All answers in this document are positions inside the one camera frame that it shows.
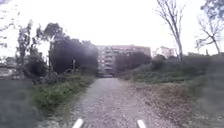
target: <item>weeds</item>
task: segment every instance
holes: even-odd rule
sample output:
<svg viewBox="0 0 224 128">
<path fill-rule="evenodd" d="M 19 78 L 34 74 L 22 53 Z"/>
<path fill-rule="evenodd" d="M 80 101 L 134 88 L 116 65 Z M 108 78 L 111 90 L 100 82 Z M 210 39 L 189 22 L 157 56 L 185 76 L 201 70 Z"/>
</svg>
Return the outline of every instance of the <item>weeds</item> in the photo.
<svg viewBox="0 0 224 128">
<path fill-rule="evenodd" d="M 48 114 L 92 82 L 93 77 L 91 76 L 71 76 L 70 81 L 35 87 L 32 91 L 32 99 L 39 110 Z"/>
<path fill-rule="evenodd" d="M 185 56 L 182 63 L 168 59 L 159 68 L 153 68 L 153 64 L 156 63 L 123 72 L 120 77 L 148 83 L 138 90 L 147 96 L 146 104 L 152 106 L 159 116 L 184 127 L 195 108 L 201 106 L 196 99 L 202 97 L 209 106 L 222 106 L 218 99 L 223 93 L 217 92 L 224 89 L 223 56 Z"/>
</svg>

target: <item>green bush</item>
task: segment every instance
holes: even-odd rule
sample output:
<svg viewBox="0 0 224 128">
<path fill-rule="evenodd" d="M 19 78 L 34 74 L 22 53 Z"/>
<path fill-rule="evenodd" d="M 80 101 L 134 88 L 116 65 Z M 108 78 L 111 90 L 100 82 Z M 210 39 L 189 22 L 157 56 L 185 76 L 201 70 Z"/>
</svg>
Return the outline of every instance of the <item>green bush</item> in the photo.
<svg viewBox="0 0 224 128">
<path fill-rule="evenodd" d="M 183 62 L 178 59 L 165 60 L 162 56 L 153 58 L 150 65 L 123 73 L 126 80 L 133 79 L 147 83 L 182 82 L 204 75 L 214 70 L 212 65 L 221 65 L 214 56 L 184 56 Z"/>
<path fill-rule="evenodd" d="M 32 91 L 33 102 L 37 108 L 48 114 L 53 112 L 61 103 L 77 94 L 93 82 L 91 76 L 74 76 L 74 79 L 54 85 L 39 85 Z"/>
<path fill-rule="evenodd" d="M 29 76 L 29 73 L 37 77 L 43 77 L 47 73 L 47 65 L 39 56 L 28 56 L 28 60 L 25 63 L 25 69 L 24 75 L 28 78 L 31 77 Z"/>
</svg>

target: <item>apartment building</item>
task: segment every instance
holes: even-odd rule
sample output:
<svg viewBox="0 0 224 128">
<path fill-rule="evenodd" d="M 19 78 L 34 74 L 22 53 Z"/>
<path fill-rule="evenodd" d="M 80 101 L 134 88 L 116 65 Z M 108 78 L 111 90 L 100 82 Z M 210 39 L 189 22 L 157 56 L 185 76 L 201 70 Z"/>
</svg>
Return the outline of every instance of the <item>apartment building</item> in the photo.
<svg viewBox="0 0 224 128">
<path fill-rule="evenodd" d="M 169 58 L 170 56 L 175 56 L 175 49 L 161 46 L 153 52 L 153 56 L 163 55 L 165 58 Z"/>
<path fill-rule="evenodd" d="M 98 70 L 102 73 L 114 73 L 115 56 L 119 53 L 142 52 L 151 56 L 149 47 L 134 45 L 99 45 L 98 48 Z"/>
</svg>

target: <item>dirt road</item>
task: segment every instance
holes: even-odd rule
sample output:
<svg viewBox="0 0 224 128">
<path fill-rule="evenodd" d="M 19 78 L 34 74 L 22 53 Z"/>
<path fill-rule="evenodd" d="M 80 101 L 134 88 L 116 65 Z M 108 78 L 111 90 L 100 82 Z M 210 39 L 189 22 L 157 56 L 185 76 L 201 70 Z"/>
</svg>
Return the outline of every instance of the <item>dirt road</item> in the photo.
<svg viewBox="0 0 224 128">
<path fill-rule="evenodd" d="M 78 119 L 83 128 L 137 128 L 137 120 L 147 128 L 174 128 L 170 122 L 159 118 L 143 101 L 131 83 L 116 78 L 96 80 L 81 96 L 70 112 L 70 118 L 60 125 L 57 119 L 46 121 L 39 127 L 71 128 Z"/>
</svg>

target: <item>sky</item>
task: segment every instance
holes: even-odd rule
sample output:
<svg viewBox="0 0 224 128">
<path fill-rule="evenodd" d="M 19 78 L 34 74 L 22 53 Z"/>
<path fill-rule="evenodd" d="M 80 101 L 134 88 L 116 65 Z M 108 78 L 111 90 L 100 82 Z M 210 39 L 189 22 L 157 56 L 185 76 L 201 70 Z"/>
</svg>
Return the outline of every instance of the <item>sky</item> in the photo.
<svg viewBox="0 0 224 128">
<path fill-rule="evenodd" d="M 200 35 L 197 16 L 204 0 L 178 0 L 185 4 L 181 40 L 184 53 L 197 52 L 196 36 Z M 69 36 L 91 40 L 96 45 L 139 45 L 153 50 L 160 46 L 175 47 L 167 24 L 156 14 L 156 0 L 11 0 L 18 4 L 19 24 L 26 26 L 30 19 L 45 27 L 59 23 Z M 10 34 L 12 46 L 17 32 Z M 214 46 L 205 49 L 216 53 Z M 41 51 L 47 50 L 43 45 Z"/>
</svg>

